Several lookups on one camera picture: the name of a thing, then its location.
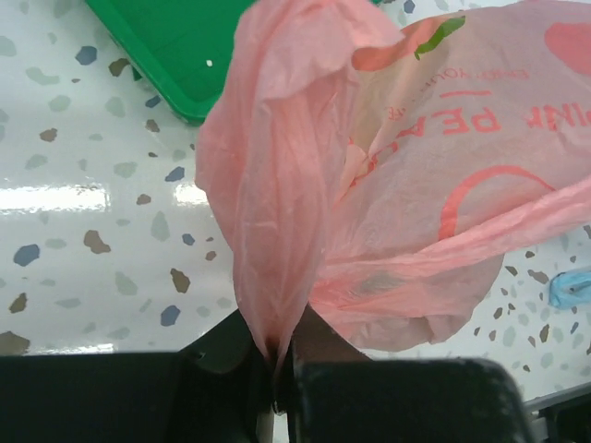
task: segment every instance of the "terrazzo surface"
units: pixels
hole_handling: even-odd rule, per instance
[[[404,26],[508,3],[383,8]],[[133,82],[82,1],[0,2],[0,81],[0,354],[178,350],[235,309],[231,251],[192,184],[197,130]],[[455,337],[371,355],[486,356],[525,399],[586,382],[591,306],[551,308],[548,286],[589,265],[589,225],[511,253]]]

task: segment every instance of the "blue object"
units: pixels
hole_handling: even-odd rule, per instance
[[[549,303],[559,309],[571,309],[591,302],[591,268],[561,272],[550,282]]]

